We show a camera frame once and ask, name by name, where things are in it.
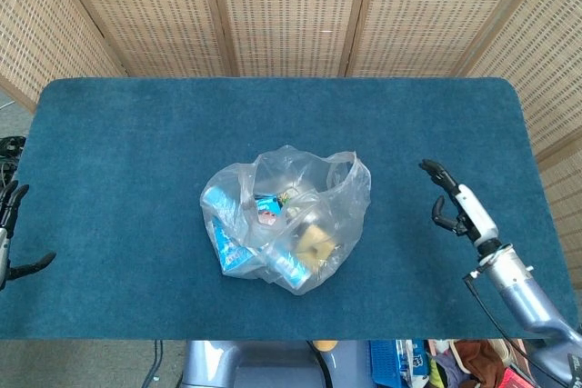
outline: gray carpet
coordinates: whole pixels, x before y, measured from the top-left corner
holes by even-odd
[[[176,386],[185,345],[164,341],[151,388]],[[153,341],[0,341],[0,388],[139,388],[153,361]]]
[[[0,91],[0,107],[12,102]],[[28,135],[33,116],[20,104],[13,103],[0,109],[0,138],[11,135]]]

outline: brown cloth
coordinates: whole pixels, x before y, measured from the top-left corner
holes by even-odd
[[[506,368],[489,341],[455,341],[463,365],[481,382],[481,388],[497,388]]]
[[[475,388],[478,382],[474,380],[464,381],[459,385],[459,388]]]

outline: table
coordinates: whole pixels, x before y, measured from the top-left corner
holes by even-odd
[[[303,296],[224,277],[199,195],[233,162],[291,144],[356,150],[372,174],[361,241]],[[30,184],[0,293],[1,338],[455,338],[499,334],[461,278],[466,240],[436,228],[447,166],[572,323],[576,308],[514,89],[496,78],[76,78],[42,93],[22,156]],[[479,290],[514,336],[493,287]]]

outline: plastic bag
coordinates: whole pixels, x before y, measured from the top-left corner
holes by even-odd
[[[370,184],[354,152],[320,158],[290,145],[219,171],[200,205],[223,274],[294,294],[319,286],[360,239]]]

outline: colorful item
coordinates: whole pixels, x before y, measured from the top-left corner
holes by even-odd
[[[516,372],[510,368],[506,368],[506,372],[503,375],[503,380],[499,385],[499,388],[534,388],[531,383],[518,376]]]
[[[430,384],[435,386],[436,388],[445,388],[443,378],[440,377],[440,372],[438,371],[437,361],[431,359],[429,365],[430,365],[430,377],[428,381],[430,382]]]
[[[412,374],[414,376],[426,376],[429,374],[428,359],[423,340],[412,340]]]
[[[256,209],[258,210],[258,222],[261,224],[273,225],[276,218],[281,214],[281,206],[275,195],[261,195],[255,197]]]
[[[278,195],[276,199],[279,202],[279,204],[283,206],[284,204],[289,202],[292,198],[300,195],[302,192],[303,190],[300,190],[298,187],[290,186],[283,193]]]
[[[391,388],[404,388],[400,375],[401,362],[396,340],[370,341],[372,379],[375,383]]]
[[[285,282],[294,290],[303,286],[311,276],[311,272],[290,252],[279,251],[274,244],[269,245],[262,253],[266,258],[266,264],[277,271]]]
[[[217,186],[211,186],[208,188],[204,193],[202,200],[217,211],[232,212],[238,207],[238,201]]]
[[[233,242],[226,235],[225,229],[218,218],[214,217],[212,219],[212,225],[214,227],[218,259],[224,274],[233,272],[243,265],[248,271],[255,270],[260,266],[260,263],[255,258],[254,251]]]
[[[445,370],[445,374],[447,375],[447,388],[459,388],[461,383],[470,379],[468,374],[463,373],[458,368],[455,356],[451,352],[440,353],[433,356],[433,359]]]

